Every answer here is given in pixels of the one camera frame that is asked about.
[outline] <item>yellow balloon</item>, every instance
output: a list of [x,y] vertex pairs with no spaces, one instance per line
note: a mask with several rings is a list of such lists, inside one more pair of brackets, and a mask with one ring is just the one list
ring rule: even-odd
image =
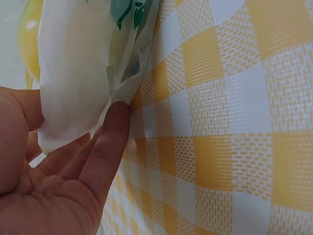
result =
[[18,47],[26,69],[27,86],[29,77],[37,82],[40,80],[37,38],[43,2],[44,0],[28,0],[18,28]]

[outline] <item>green print on bag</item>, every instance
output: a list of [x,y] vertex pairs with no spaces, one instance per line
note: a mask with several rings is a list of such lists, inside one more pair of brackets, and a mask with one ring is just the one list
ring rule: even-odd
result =
[[[122,29],[123,21],[128,16],[133,8],[134,0],[111,0],[111,14],[115,18],[117,27],[119,30]],[[135,13],[134,13],[134,29],[140,26],[142,21],[145,3],[140,1],[135,2]]]
[[[136,6],[136,10],[135,10],[135,14],[134,14],[134,29],[136,29],[141,23],[145,4],[138,1],[138,2],[135,2],[135,6]],[[127,9],[124,11],[123,15],[118,19],[118,21],[116,23],[119,30],[122,29],[123,20],[130,13],[132,7],[133,7],[133,0],[131,0],[129,6],[127,7]]]

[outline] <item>white plastic bag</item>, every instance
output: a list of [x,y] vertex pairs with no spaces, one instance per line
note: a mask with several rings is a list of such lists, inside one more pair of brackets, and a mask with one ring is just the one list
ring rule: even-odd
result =
[[130,103],[148,61],[159,0],[44,0],[38,34],[49,153],[94,128],[110,98]]

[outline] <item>hand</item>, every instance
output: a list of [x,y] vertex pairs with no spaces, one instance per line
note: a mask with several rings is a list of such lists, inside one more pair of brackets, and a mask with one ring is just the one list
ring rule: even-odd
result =
[[130,108],[114,103],[103,126],[50,153],[37,167],[40,91],[0,87],[0,234],[91,235],[120,164]]

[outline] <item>yellow and white checkered fabric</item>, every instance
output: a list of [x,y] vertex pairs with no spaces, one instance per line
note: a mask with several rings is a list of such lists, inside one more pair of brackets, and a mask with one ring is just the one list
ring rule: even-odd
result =
[[313,0],[161,0],[107,234],[313,234]]

